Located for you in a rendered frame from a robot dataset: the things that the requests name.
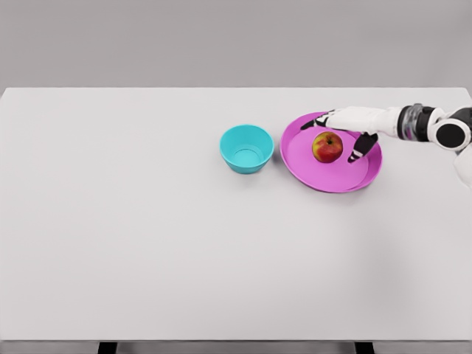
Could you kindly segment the red yellow apple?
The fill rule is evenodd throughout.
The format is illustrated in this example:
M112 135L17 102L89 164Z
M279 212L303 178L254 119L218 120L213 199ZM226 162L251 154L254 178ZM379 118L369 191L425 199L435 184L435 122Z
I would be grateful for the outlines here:
M336 133L324 131L318 134L312 144L312 154L321 163L332 163L343 153L342 139Z

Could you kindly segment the pink plate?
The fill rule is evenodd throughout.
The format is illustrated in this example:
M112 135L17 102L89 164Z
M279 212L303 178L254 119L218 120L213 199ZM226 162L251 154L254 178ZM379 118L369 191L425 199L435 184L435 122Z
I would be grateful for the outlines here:
M343 142L341 157L332 163L318 162L312 153L312 143L327 129L315 126L303 131L301 127L320 115L320 112L302 115L285 128L280 138L280 154L285 166L303 184L323 192L350 192L370 184L382 167L381 146L375 144L366 156L349 163L347 159L360 133L336 131Z

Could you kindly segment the blue bowl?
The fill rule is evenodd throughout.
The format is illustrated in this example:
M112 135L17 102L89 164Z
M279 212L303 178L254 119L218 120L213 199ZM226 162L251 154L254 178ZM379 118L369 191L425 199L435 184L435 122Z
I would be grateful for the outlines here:
M219 143L226 164L236 173L252 174L261 170L272 157L274 140L256 125L236 125L227 130Z

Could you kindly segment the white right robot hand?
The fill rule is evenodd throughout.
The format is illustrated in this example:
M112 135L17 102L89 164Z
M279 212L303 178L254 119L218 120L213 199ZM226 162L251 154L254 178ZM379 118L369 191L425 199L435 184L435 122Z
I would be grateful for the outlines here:
M339 131L355 131L361 135L356 139L348 158L349 163L356 162L367 155L378 142L378 129L375 121L384 112L380 108L347 107L328 111L301 126L304 131L311 127L322 126Z

